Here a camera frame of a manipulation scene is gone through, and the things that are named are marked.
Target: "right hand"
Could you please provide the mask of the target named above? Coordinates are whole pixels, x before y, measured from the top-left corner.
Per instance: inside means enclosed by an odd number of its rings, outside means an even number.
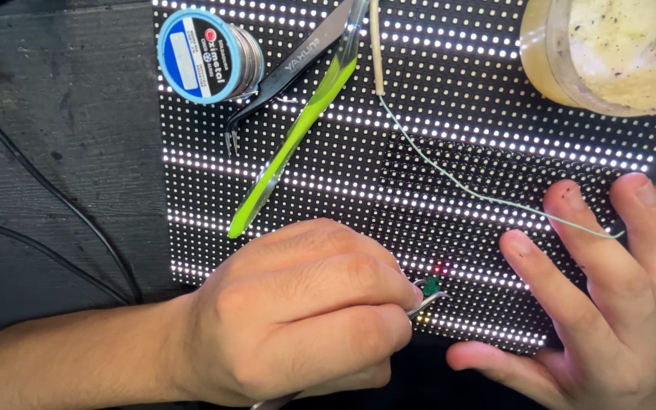
[[[384,386],[422,295],[378,242],[313,219],[255,238],[187,298],[181,388],[252,405]]]

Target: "led matrix display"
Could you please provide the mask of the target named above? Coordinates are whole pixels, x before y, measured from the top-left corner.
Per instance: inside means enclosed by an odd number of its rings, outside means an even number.
[[[336,5],[153,1],[157,35],[174,11],[204,7],[250,31],[268,71]],[[571,178],[611,227],[616,214],[607,190],[621,173],[647,170],[656,152],[656,117],[605,117],[542,98],[518,55],[523,0],[382,0],[380,7],[386,101],[425,154],[474,191],[539,209],[552,182]],[[241,124],[239,156],[231,158],[224,122],[244,101],[190,103],[158,75],[173,279],[200,285],[250,238],[328,217],[384,244],[410,279],[431,278],[435,289],[451,295],[420,314],[415,331],[533,352],[552,338],[552,323],[505,263],[498,238],[521,228],[580,287],[583,274],[546,219],[471,199],[415,154],[373,94],[369,36],[362,34],[352,78],[236,240],[227,238],[227,228],[240,200],[332,54]]]

